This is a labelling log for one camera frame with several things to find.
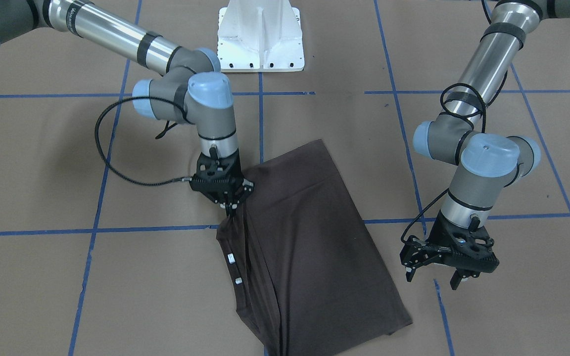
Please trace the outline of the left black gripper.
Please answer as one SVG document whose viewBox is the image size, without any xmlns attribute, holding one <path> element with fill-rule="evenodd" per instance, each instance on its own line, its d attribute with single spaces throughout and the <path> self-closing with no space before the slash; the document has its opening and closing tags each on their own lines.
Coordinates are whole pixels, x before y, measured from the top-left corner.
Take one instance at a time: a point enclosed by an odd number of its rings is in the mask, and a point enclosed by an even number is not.
<svg viewBox="0 0 570 356">
<path fill-rule="evenodd" d="M 407 282 L 412 281 L 417 268 L 437 263 L 457 269 L 450 279 L 451 288 L 457 290 L 468 275 L 498 268 L 494 241 L 480 223 L 479 217 L 471 217 L 469 227 L 459 227 L 446 217 L 436 217 L 426 240 L 410 236 L 400 252 Z"/>
</svg>

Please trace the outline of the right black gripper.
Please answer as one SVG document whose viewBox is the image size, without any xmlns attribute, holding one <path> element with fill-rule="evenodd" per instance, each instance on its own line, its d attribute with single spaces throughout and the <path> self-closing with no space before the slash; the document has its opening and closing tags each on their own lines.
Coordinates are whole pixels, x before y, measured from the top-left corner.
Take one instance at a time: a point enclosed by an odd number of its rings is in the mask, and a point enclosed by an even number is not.
<svg viewBox="0 0 570 356">
<path fill-rule="evenodd" d="M 224 208 L 226 217 L 235 216 L 238 206 L 255 191 L 255 184 L 242 173 L 238 151 L 226 158 L 211 158 L 200 153 L 197 171 L 189 185 L 193 191 L 201 192 Z"/>
</svg>

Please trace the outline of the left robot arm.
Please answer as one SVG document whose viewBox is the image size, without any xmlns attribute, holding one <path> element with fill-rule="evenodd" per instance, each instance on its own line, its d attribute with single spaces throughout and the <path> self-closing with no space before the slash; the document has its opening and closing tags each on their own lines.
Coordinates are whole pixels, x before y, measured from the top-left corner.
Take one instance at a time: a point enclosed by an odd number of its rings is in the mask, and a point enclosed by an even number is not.
<svg viewBox="0 0 570 356">
<path fill-rule="evenodd" d="M 570 18 L 570 0 L 497 2 L 461 77 L 442 91 L 437 118 L 414 131 L 417 153 L 455 165 L 456 171 L 437 196 L 443 205 L 429 236 L 402 234 L 399 257 L 408 282 L 419 268 L 439 264 L 455 269 L 450 286 L 457 289 L 462 281 L 498 268 L 485 223 L 500 192 L 538 167 L 541 149 L 529 137 L 487 133 L 487 110 L 527 36 L 543 20 L 564 18 Z"/>
</svg>

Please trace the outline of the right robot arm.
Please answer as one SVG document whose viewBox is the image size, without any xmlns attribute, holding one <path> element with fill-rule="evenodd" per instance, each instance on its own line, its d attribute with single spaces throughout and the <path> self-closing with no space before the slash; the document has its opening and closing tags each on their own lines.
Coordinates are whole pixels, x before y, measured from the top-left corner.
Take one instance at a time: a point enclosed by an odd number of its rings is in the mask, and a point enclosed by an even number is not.
<svg viewBox="0 0 570 356">
<path fill-rule="evenodd" d="M 159 74 L 138 82 L 125 101 L 167 130 L 195 126 L 201 144 L 196 173 L 168 184 L 187 181 L 235 215 L 255 185 L 242 173 L 231 84 L 215 52 L 185 48 L 90 0 L 0 0 L 0 45 L 38 28 L 71 33 Z"/>
</svg>

